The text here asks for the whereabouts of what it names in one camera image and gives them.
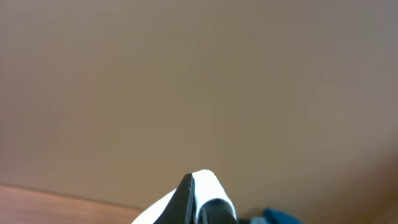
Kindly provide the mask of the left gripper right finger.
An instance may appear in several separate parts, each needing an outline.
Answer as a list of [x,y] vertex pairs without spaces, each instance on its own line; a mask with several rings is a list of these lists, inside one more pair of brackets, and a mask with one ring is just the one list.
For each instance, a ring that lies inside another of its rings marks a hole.
[[224,200],[214,199],[200,209],[199,224],[238,224],[238,221]]

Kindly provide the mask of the white t-shirt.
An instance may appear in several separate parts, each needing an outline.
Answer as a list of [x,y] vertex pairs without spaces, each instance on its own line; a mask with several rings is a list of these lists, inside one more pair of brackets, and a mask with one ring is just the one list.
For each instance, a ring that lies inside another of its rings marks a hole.
[[[193,179],[195,181],[195,209],[193,213],[193,224],[199,224],[200,209],[202,206],[214,199],[224,200],[229,205],[229,210],[238,221],[232,201],[229,199],[217,176],[212,171],[203,169],[189,174],[193,174]],[[132,222],[132,224],[154,224],[156,219],[164,211],[176,189],[172,190],[167,195],[156,201],[156,203],[144,210]]]

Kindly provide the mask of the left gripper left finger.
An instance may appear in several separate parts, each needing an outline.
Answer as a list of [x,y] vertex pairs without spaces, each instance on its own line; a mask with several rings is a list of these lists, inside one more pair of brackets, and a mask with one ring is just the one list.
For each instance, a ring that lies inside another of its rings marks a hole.
[[154,224],[193,224],[195,181],[186,174]]

